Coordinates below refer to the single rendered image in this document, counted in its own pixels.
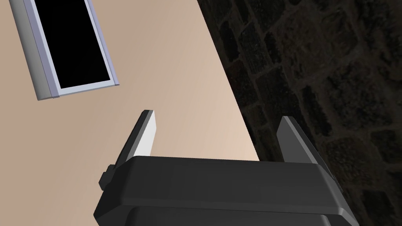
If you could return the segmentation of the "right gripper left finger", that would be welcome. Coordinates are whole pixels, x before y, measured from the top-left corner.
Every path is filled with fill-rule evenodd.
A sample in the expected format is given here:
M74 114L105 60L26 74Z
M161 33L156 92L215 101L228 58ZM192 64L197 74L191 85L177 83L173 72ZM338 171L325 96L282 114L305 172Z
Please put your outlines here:
M134 156L150 156L155 133L155 113L153 110L144 110L121 150L115 167L121 166Z

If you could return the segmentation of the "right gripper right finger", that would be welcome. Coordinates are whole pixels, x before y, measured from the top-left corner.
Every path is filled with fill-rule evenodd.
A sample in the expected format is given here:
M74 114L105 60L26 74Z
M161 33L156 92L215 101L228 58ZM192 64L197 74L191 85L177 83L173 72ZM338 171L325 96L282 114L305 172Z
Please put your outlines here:
M328 166L294 117L281 118L276 136L285 162L318 164L328 171Z

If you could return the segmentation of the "white framed window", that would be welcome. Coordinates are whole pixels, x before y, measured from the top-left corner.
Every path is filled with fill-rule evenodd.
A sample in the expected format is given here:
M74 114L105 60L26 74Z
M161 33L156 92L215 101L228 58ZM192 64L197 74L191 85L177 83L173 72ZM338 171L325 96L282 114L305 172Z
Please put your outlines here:
M92 0L9 0L37 100L119 85Z

